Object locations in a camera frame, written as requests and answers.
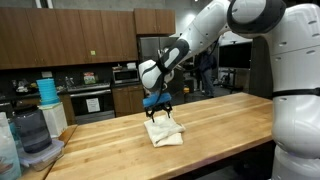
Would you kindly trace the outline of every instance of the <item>stainless steel refrigerator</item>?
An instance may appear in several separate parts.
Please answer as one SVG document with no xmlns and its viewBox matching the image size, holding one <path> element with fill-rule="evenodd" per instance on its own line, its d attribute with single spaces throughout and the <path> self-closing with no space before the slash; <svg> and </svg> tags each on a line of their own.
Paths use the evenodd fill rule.
<svg viewBox="0 0 320 180">
<path fill-rule="evenodd" d="M 144 37 L 139 39 L 139 60 L 144 62 L 147 60 L 159 60 L 159 53 L 163 53 L 177 41 L 177 37 Z M 174 78 L 168 83 L 166 90 L 172 96 L 172 105 L 184 103 L 183 96 L 184 76 L 183 71 L 174 69 Z"/>
</svg>

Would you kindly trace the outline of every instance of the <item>lower cabinet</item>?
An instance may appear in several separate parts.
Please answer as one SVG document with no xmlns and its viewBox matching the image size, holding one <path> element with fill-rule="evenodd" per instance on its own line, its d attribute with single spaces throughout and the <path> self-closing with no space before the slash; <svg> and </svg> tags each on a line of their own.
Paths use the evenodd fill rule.
<svg viewBox="0 0 320 180">
<path fill-rule="evenodd" d="M 132 85 L 112 88 L 116 117 L 140 113 L 144 111 L 142 100 L 144 90 L 142 85 Z"/>
<path fill-rule="evenodd" d="M 66 115 L 68 126 L 75 124 L 75 115 L 69 94 L 59 95 L 60 101 L 63 103 L 64 113 Z M 18 103 L 40 105 L 40 98 L 21 99 Z"/>
</svg>

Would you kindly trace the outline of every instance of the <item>microwave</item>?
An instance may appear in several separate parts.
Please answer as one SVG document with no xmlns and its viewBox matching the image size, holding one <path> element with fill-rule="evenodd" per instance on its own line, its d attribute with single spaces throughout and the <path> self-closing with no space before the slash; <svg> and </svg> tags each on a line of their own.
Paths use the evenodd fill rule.
<svg viewBox="0 0 320 180">
<path fill-rule="evenodd" d="M 138 69 L 113 70 L 113 80 L 115 84 L 139 81 Z"/>
</svg>

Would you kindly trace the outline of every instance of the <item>folded cloth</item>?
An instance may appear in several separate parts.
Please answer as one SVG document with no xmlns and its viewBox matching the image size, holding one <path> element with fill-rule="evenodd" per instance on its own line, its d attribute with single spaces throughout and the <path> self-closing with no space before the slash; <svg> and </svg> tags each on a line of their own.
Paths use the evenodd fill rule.
<svg viewBox="0 0 320 180">
<path fill-rule="evenodd" d="M 154 118 L 154 122 L 149 119 L 144 122 L 144 125 L 154 147 L 183 144 L 181 132 L 185 131 L 186 128 L 174 121 L 172 113 L 170 118 L 167 114 L 158 116 Z"/>
</svg>

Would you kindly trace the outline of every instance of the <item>butcher block countertop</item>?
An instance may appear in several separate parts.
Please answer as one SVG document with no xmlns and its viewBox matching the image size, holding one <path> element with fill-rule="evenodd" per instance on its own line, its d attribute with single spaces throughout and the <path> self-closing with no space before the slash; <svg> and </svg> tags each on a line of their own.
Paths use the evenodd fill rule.
<svg viewBox="0 0 320 180">
<path fill-rule="evenodd" d="M 80 125 L 46 179 L 169 179 L 272 140 L 272 101 L 245 93 L 174 106 L 173 118 L 184 143 L 159 148 L 144 113 Z"/>
</svg>

